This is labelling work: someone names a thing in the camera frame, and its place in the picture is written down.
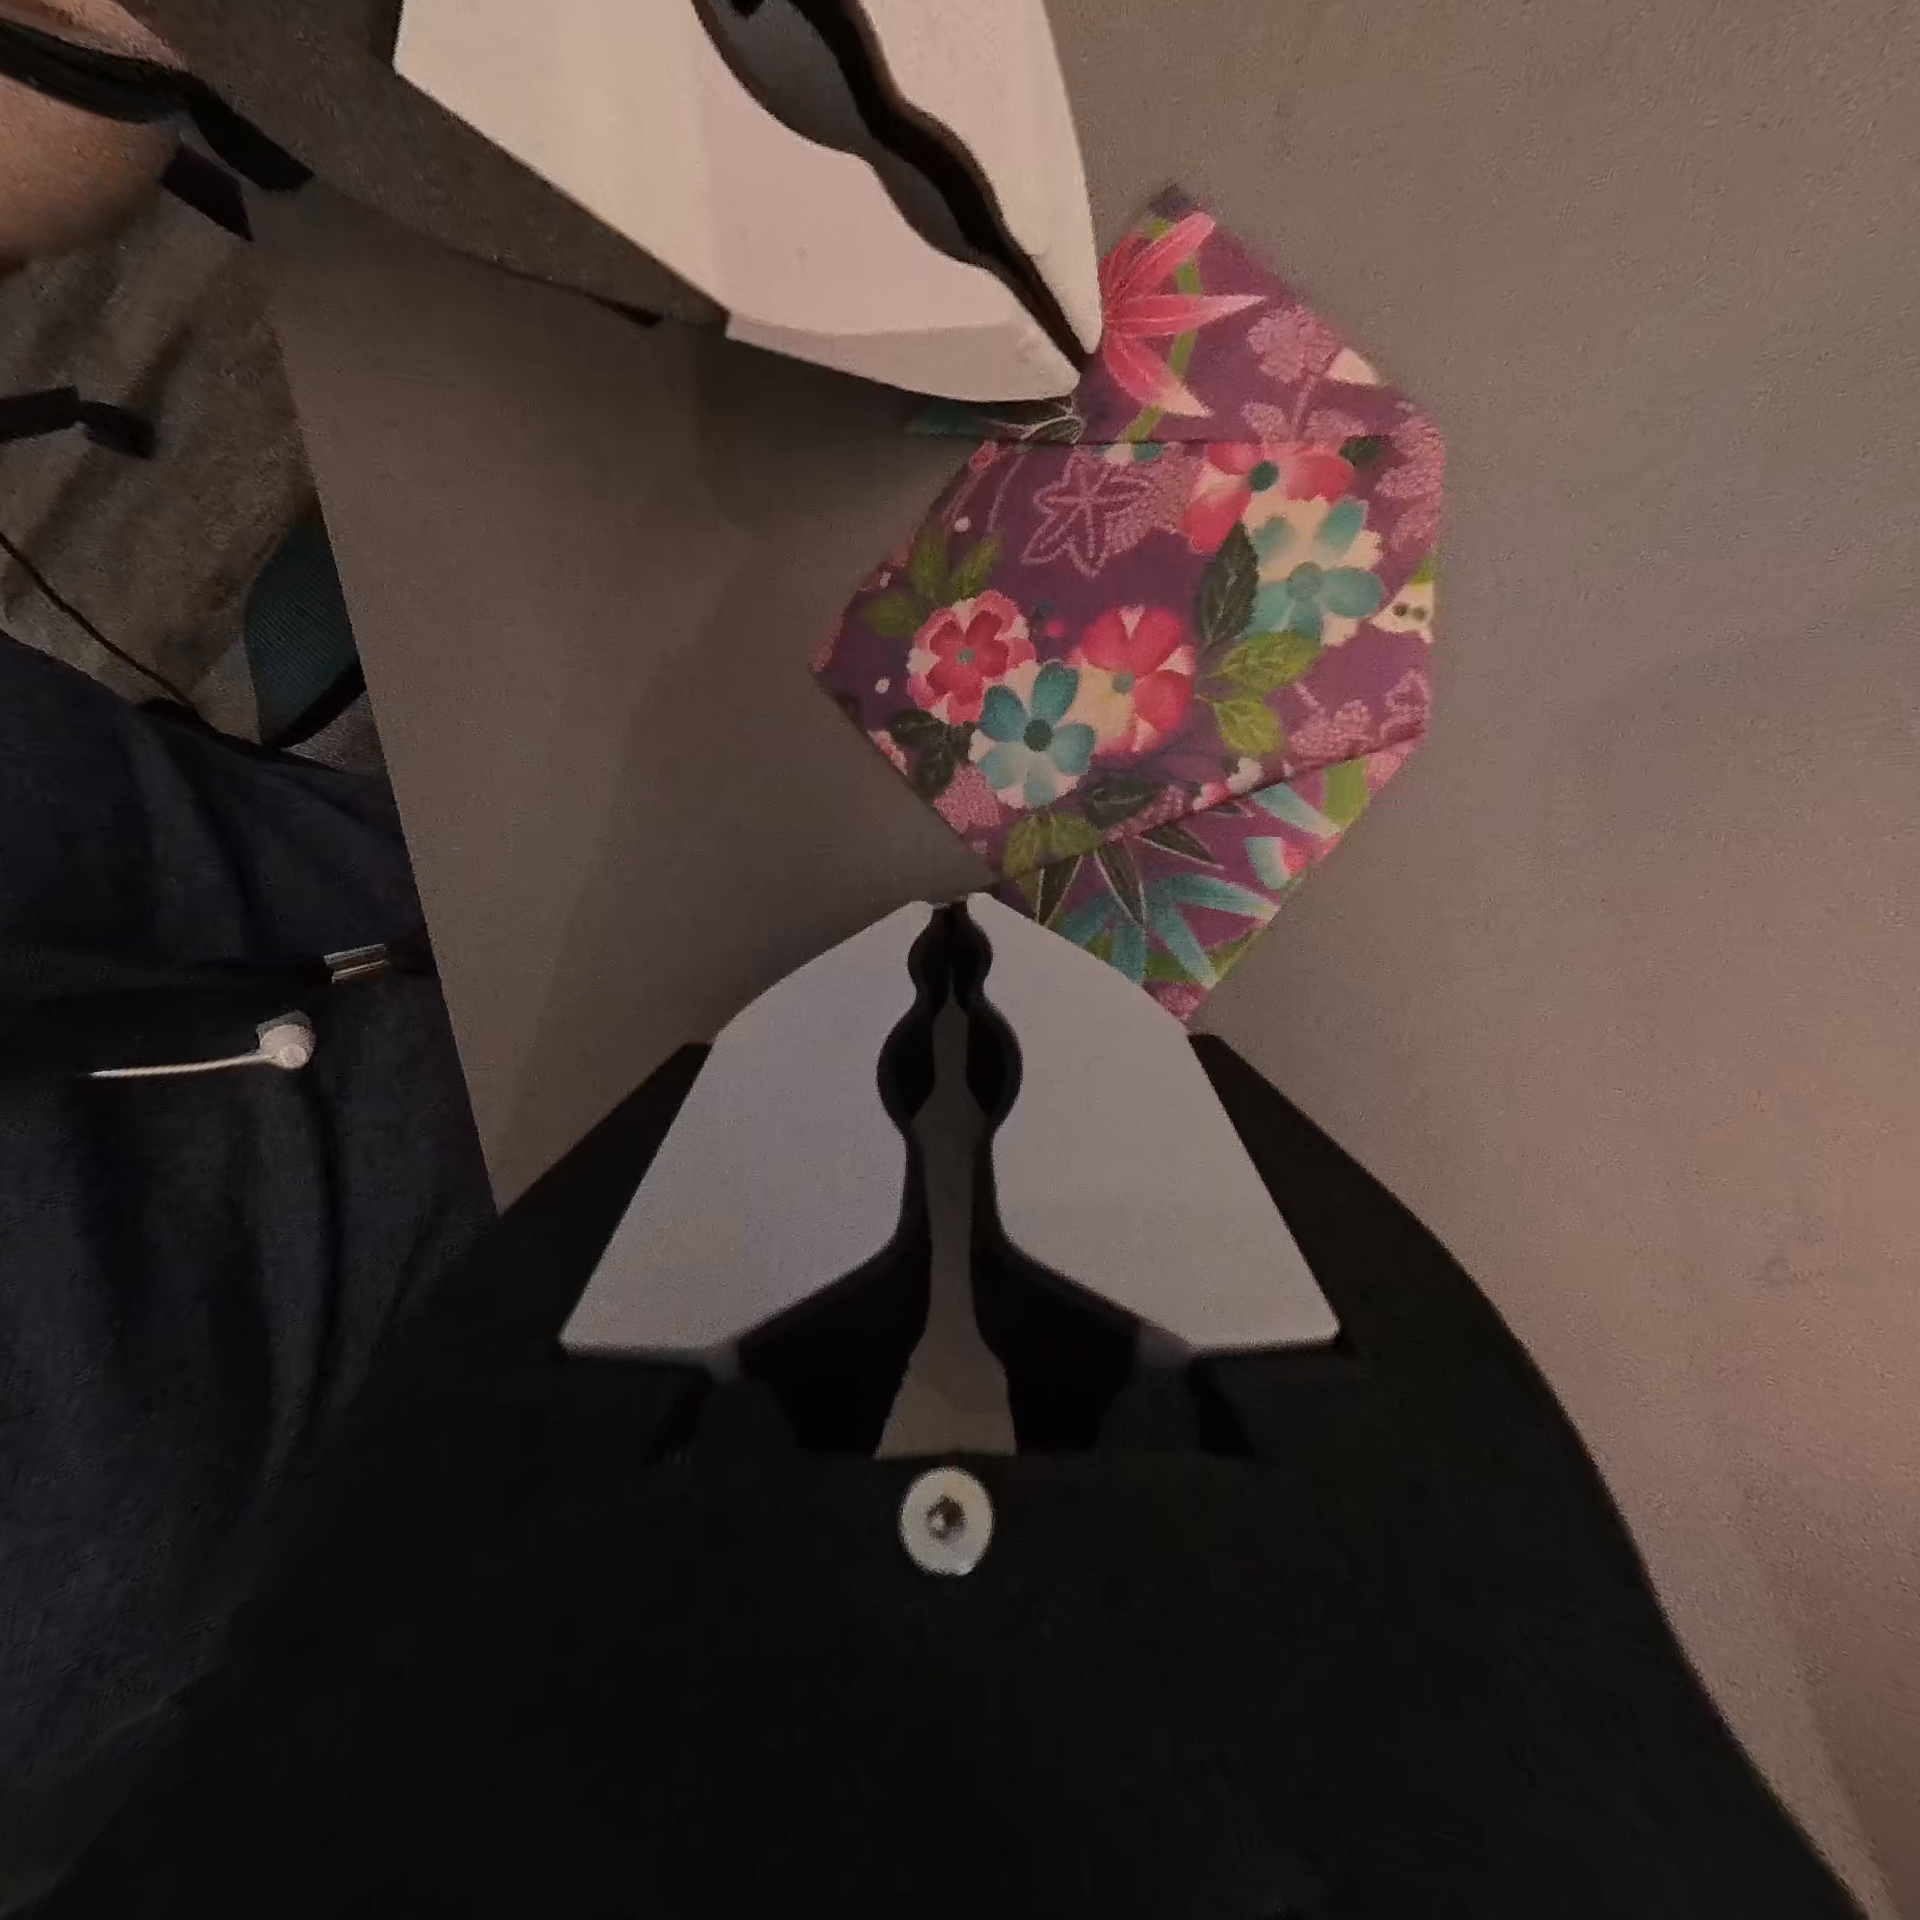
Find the black drawstring with metal tip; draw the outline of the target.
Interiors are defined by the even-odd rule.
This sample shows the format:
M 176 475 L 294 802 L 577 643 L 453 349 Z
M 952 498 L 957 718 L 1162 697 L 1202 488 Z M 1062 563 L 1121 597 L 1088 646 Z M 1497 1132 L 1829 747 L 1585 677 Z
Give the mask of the black drawstring with metal tip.
M 422 932 L 389 944 L 298 957 L 167 957 L 142 952 L 5 947 L 5 1006 L 110 996 L 318 996 L 382 976 L 432 976 Z

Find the purple floral origami paper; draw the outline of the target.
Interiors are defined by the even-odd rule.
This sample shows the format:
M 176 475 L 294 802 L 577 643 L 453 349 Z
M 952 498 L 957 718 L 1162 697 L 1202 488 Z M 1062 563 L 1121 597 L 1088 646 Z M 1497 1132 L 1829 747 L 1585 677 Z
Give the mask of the purple floral origami paper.
M 1442 429 L 1185 194 L 1062 400 L 972 438 L 810 672 L 993 897 L 1178 1021 L 1422 745 Z

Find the white tipped drawstring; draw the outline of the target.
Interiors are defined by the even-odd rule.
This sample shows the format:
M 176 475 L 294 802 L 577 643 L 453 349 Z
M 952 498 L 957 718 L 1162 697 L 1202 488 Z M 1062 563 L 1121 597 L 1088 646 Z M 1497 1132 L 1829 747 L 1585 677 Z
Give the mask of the white tipped drawstring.
M 316 1027 L 298 1013 L 285 1013 L 255 1027 L 254 1046 L 186 1064 L 142 1064 L 85 1070 L 97 1086 L 194 1082 L 223 1072 L 302 1072 L 318 1057 Z

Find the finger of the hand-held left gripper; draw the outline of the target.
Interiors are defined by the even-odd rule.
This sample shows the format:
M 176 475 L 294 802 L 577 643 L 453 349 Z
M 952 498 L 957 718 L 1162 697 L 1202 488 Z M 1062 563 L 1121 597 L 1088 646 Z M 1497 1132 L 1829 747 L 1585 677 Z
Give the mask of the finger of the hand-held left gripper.
M 1037 3 L 849 3 L 839 62 L 864 128 L 922 186 L 935 234 L 1055 346 L 1101 331 L 1088 173 Z
M 393 67 L 725 308 L 735 346 L 929 398 L 1055 400 L 1086 368 L 935 234 L 864 128 L 840 4 L 402 4 Z

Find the person's left hand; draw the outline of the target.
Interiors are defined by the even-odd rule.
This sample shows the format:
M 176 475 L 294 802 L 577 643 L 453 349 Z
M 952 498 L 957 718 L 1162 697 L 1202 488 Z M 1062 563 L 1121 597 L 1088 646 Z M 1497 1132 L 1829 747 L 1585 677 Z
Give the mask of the person's left hand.
M 128 125 L 1 80 L 1 277 L 111 241 L 157 198 L 168 128 Z

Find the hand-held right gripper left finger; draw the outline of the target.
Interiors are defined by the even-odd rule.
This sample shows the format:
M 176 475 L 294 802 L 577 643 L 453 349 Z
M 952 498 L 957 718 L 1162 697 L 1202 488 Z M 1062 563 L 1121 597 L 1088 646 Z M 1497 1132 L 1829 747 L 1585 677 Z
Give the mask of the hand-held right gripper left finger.
M 916 1115 L 951 912 L 912 902 L 708 1044 L 560 1344 L 764 1392 L 804 1450 L 871 1457 L 929 1296 Z

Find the teal chair part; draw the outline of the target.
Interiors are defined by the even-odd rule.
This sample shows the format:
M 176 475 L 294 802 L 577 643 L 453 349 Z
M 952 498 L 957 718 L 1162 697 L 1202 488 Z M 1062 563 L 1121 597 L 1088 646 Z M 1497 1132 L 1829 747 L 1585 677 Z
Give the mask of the teal chair part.
M 268 747 L 304 745 L 362 697 L 365 670 L 319 510 L 288 528 L 254 579 L 241 641 Z

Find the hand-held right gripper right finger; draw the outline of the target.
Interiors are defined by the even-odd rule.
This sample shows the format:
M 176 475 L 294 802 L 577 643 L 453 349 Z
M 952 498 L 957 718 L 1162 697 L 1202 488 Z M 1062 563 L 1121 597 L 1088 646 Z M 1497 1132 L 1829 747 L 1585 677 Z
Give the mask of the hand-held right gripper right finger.
M 1177 1018 L 991 897 L 960 902 L 960 1011 L 972 1306 L 1021 1453 L 1090 1451 L 1138 1379 L 1337 1347 Z

